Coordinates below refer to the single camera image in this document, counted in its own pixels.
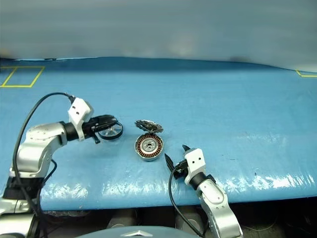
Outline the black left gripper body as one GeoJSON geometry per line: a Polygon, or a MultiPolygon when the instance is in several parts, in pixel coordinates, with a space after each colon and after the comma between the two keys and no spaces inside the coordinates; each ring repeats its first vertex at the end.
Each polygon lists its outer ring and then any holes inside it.
{"type": "Polygon", "coordinates": [[[97,132],[104,130],[104,119],[102,116],[97,116],[91,118],[88,122],[83,123],[82,130],[84,133],[84,139],[93,138],[96,144],[101,141],[96,136],[97,132]]]}

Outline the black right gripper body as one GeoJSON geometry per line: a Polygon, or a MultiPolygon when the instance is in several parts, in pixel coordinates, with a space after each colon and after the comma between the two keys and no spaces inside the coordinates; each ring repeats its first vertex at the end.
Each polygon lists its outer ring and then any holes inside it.
{"type": "Polygon", "coordinates": [[[173,175],[175,179],[185,178],[188,175],[188,163],[186,160],[176,164],[173,175]]]}

